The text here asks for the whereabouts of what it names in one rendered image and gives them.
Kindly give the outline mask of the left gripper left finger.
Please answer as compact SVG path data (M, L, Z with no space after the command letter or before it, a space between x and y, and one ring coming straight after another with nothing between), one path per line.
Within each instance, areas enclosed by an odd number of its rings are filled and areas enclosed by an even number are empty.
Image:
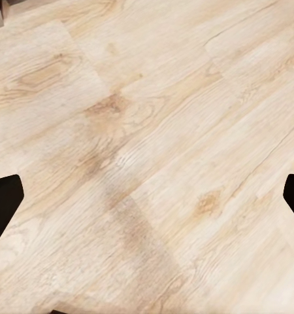
M23 199L24 190L18 174L0 178L0 237Z

